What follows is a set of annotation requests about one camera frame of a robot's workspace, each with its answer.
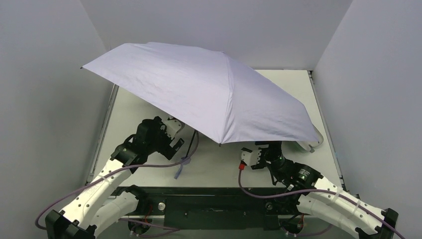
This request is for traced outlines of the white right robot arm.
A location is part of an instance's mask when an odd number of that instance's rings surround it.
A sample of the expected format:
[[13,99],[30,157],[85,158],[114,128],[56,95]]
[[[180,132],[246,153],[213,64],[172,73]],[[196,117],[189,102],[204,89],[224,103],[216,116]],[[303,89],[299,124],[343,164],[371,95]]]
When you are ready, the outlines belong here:
[[252,169],[267,168],[273,185],[285,186],[282,205],[294,213],[318,217],[355,239],[391,239],[397,234],[398,213],[361,201],[335,185],[314,168],[287,159],[280,141],[257,142],[249,157]]

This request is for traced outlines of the lavender folding umbrella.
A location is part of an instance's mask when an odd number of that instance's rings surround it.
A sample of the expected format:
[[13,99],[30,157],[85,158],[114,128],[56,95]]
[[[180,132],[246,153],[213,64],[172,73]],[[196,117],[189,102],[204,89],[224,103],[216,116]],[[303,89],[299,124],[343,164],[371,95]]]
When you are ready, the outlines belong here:
[[317,141],[305,105],[222,51],[124,43],[83,65],[218,144]]

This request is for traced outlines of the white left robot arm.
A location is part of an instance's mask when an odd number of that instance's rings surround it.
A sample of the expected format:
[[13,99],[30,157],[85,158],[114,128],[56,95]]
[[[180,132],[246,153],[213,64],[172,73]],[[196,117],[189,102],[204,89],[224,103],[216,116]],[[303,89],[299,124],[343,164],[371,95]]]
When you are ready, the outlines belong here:
[[177,119],[144,119],[136,133],[115,148],[93,182],[77,190],[76,198],[61,210],[47,214],[48,238],[95,239],[121,217],[144,207],[147,195],[136,185],[110,202],[107,199],[137,168],[146,165],[151,154],[172,159],[184,144],[182,138],[175,141],[183,128],[184,123]]

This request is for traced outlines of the mint green umbrella case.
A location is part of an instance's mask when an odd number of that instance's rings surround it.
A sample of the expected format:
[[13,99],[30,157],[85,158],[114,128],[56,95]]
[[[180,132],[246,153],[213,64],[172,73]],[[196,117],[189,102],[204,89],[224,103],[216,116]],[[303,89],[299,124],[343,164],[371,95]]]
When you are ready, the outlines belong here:
[[322,145],[324,137],[322,133],[313,125],[317,135],[317,141],[296,141],[295,145],[303,153],[314,153],[315,149]]

